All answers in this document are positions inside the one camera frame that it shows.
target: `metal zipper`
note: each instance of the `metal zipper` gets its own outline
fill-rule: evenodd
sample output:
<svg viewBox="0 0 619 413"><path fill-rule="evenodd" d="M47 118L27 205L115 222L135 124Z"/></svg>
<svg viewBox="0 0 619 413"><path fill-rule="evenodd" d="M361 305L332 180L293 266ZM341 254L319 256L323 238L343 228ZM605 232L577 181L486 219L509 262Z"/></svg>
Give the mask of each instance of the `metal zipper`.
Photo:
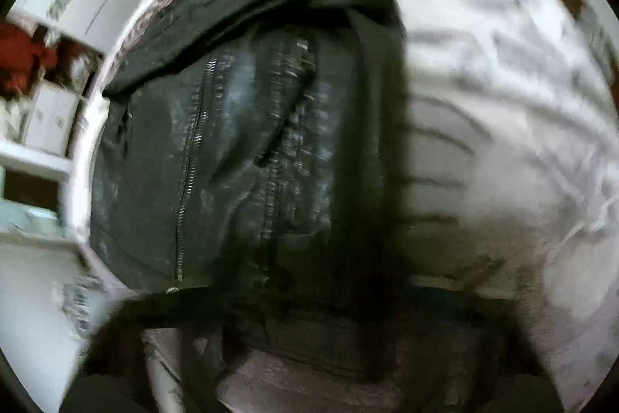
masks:
<svg viewBox="0 0 619 413"><path fill-rule="evenodd" d="M209 118L209 109L205 108L203 103L204 84L213 80L213 74L215 74L216 67L217 57L212 56L206 65L202 86L200 87L200 95L202 96L200 99L200 113L197 117L196 126L194 127L193 136L191 139L189 168L187 170L187 178L185 182L185 189L183 191L183 197L181 198L181 205L178 208L178 219L176 221L176 279L178 282L183 281L183 260L185 259L185 247L183 246L183 222L185 221L185 211L187 209L187 204L189 203L191 190L196 182L197 167L196 160L193 159L193 153L200 147L204 132L204 125Z"/></svg>

